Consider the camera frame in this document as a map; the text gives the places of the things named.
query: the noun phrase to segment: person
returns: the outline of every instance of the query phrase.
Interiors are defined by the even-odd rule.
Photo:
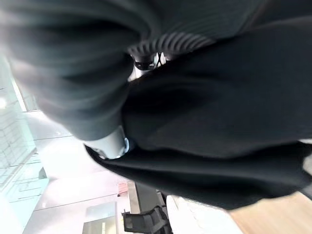
[[[86,146],[100,165],[225,209],[311,183],[302,164],[312,147],[298,142],[312,138],[307,13],[235,31],[129,84],[133,62],[123,49],[139,40],[134,30],[94,22],[96,4],[88,11],[52,1],[48,14],[49,3],[25,3],[21,11],[17,2],[1,3],[10,16],[2,45],[43,111],[82,140],[104,137],[122,122],[133,148],[106,160]]]

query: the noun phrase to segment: wooden floor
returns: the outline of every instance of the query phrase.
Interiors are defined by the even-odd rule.
[[[301,193],[231,212],[244,234],[312,234],[312,201]]]

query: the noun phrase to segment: sleeve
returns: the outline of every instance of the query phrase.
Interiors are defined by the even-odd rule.
[[[120,125],[133,69],[127,48],[151,36],[153,26],[127,2],[0,3],[0,49],[10,58],[17,82],[36,96],[48,117],[79,139],[103,138]]]

